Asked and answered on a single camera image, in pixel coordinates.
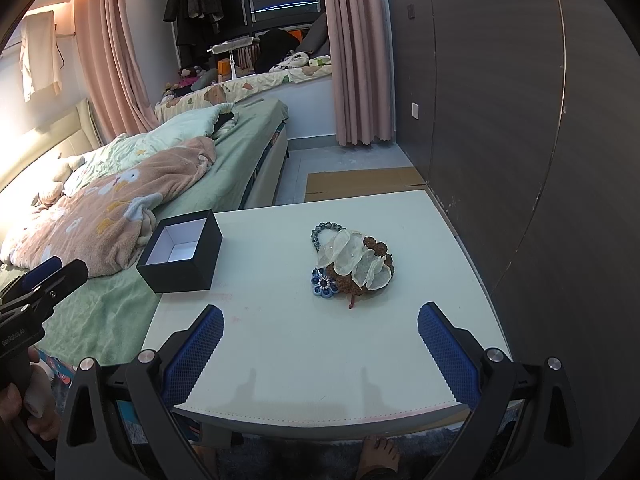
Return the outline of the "left hand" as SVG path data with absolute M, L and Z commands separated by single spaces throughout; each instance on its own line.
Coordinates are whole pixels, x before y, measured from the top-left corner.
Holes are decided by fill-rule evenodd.
M 1 420 L 9 425 L 21 411 L 28 413 L 27 427 L 42 440 L 51 441 L 58 437 L 61 417 L 55 408 L 55 398 L 51 387 L 51 378 L 39 364 L 40 357 L 35 347 L 28 349 L 30 382 L 25 394 L 26 399 L 16 385 L 9 384 L 1 390 Z

